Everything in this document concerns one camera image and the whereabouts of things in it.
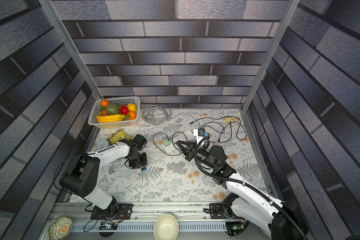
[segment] plastic basket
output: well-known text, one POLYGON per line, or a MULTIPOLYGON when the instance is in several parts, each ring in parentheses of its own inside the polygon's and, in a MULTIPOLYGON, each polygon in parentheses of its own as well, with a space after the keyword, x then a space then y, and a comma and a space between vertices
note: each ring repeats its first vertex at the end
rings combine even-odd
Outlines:
POLYGON ((101 112, 100 108, 100 102, 101 99, 97 100, 91 110, 91 113, 88 117, 88 124, 96 126, 100 129, 103 128, 112 128, 112 127, 127 127, 127 126, 134 126, 137 125, 137 120, 139 119, 140 115, 140 98, 138 96, 133 97, 121 97, 121 98, 106 98, 110 103, 115 103, 117 105, 134 103, 136 104, 137 110, 136 110, 136 118, 133 120, 126 120, 126 121, 120 121, 120 122, 98 122, 96 115, 101 112))

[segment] white bowl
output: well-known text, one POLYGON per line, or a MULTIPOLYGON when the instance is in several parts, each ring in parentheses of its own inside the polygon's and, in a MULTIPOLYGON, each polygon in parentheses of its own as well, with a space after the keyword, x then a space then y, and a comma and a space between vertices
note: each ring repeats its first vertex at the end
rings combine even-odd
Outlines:
POLYGON ((156 240, 175 240, 179 233, 179 224, 171 214, 163 214, 155 222, 154 235, 156 240))

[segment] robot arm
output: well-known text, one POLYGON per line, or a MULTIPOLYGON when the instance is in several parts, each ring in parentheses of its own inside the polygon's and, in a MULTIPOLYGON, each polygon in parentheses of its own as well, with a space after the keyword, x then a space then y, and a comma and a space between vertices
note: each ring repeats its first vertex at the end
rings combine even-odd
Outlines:
POLYGON ((209 151, 200 148, 208 140, 208 133, 204 129, 194 129, 193 132, 196 142, 177 141, 176 144, 186 160, 195 158, 201 172, 231 192, 222 202, 227 217, 245 218, 269 233, 273 240, 306 239, 308 228, 296 203, 283 203, 249 183, 226 163, 227 156, 221 146, 214 145, 209 151), (206 172, 200 163, 210 167, 212 172, 206 172))
POLYGON ((60 185, 102 209, 102 216, 111 218, 117 213, 116 199, 97 186, 99 169, 122 157, 128 159, 132 169, 144 167, 147 155, 140 154, 139 150, 146 143, 147 140, 138 134, 133 140, 123 139, 100 151, 76 157, 69 162, 60 178, 60 185))

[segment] green charger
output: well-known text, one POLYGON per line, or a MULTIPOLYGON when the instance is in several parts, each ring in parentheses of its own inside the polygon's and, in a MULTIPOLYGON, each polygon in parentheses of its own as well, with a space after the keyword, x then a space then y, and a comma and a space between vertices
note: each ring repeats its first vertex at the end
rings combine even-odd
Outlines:
POLYGON ((171 141, 169 140, 164 140, 164 147, 167 147, 171 144, 171 141))

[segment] white power strip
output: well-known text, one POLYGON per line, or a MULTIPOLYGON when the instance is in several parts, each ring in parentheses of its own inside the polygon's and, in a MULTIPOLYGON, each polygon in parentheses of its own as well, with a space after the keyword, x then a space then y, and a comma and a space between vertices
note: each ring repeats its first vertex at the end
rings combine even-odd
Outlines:
MULTIPOLYGON (((193 135, 193 133, 190 130, 185 131, 184 134, 185 134, 185 136, 187 136, 187 138, 185 138, 185 136, 183 134, 178 133, 178 136, 173 138, 173 143, 176 144, 177 141, 187 141, 187 140, 192 140, 195 138, 195 136, 193 135)), ((172 142, 167 147, 164 146, 164 151, 167 154, 172 154, 176 150, 177 149, 173 146, 172 142)))
POLYGON ((195 139, 193 132, 191 132, 190 130, 185 131, 184 134, 187 136, 187 138, 185 138, 183 134, 177 133, 177 136, 173 138, 173 143, 176 144, 177 141, 187 141, 195 139))
POLYGON ((174 151, 176 150, 176 148, 173 146, 173 144, 169 144, 167 147, 164 146, 164 151, 167 154, 172 154, 174 151))

